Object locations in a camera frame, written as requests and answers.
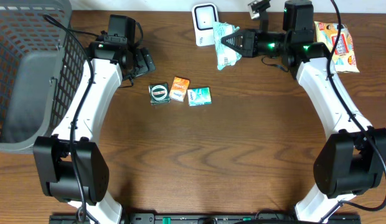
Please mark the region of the green wipes pack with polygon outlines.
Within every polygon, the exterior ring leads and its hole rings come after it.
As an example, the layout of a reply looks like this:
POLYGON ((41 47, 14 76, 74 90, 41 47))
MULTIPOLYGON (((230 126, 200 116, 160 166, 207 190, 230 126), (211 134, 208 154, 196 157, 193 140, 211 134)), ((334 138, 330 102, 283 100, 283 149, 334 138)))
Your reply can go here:
POLYGON ((226 66, 234 66, 241 59, 241 55, 221 43, 221 38, 233 34, 240 28, 226 22, 214 22, 213 33, 215 42, 215 51, 217 54, 217 69, 222 70, 226 66))

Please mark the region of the yellow white snack bag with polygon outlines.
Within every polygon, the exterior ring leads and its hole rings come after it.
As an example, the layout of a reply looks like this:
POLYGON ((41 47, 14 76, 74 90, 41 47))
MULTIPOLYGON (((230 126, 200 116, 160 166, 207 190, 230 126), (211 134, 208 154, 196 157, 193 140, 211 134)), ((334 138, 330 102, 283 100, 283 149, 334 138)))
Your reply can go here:
POLYGON ((329 50, 332 50, 336 43, 338 28, 341 28, 340 38, 337 47, 332 56, 337 72, 342 73, 359 73, 357 68, 354 44, 348 28, 342 24, 333 24, 314 21, 316 28, 316 40, 325 43, 329 50))

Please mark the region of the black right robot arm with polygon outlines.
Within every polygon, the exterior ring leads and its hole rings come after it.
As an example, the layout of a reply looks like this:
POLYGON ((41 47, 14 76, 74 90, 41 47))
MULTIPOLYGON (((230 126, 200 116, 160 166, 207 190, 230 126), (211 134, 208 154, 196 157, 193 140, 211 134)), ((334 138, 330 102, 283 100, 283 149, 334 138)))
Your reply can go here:
MULTIPOLYGON (((376 129, 358 110, 337 74, 333 58, 349 51, 342 22, 324 28, 329 38, 316 42, 321 28, 313 21, 311 1, 286 1, 283 30, 268 29, 269 1, 252 1, 250 16, 258 29, 234 31, 222 45, 242 57, 280 57, 281 69, 308 94, 321 120, 326 143, 313 165, 314 185, 288 218, 273 223, 335 223, 336 211, 354 198, 386 184, 386 129, 376 129)), ((386 193, 382 203, 386 207, 386 193)))

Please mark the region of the orange snack packet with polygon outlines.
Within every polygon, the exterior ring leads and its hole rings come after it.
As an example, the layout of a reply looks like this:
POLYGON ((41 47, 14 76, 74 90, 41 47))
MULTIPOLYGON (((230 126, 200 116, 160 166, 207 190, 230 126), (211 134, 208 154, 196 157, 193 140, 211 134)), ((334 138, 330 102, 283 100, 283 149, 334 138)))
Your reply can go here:
POLYGON ((183 102, 190 80, 180 77, 175 77, 169 92, 170 99, 183 102))

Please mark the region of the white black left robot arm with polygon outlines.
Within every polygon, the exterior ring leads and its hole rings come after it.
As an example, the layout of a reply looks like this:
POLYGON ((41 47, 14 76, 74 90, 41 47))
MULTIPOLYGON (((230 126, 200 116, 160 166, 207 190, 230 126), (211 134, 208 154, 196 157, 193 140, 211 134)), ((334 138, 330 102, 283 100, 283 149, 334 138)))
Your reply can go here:
POLYGON ((121 223, 123 207, 108 191, 110 171, 98 141, 116 90, 155 70, 141 45, 139 22, 110 16, 107 30, 88 47, 65 28, 60 77, 53 103, 53 131, 39 136, 33 155, 44 195, 76 208, 67 223, 121 223))

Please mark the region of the teal tissue packet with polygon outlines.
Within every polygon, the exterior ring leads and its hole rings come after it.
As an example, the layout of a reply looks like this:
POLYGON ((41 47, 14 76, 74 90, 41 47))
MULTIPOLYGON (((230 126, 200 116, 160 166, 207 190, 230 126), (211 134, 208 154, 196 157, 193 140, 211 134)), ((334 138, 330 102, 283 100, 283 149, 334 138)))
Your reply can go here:
POLYGON ((209 105, 212 103, 210 88, 194 88, 187 91, 189 106, 209 105))

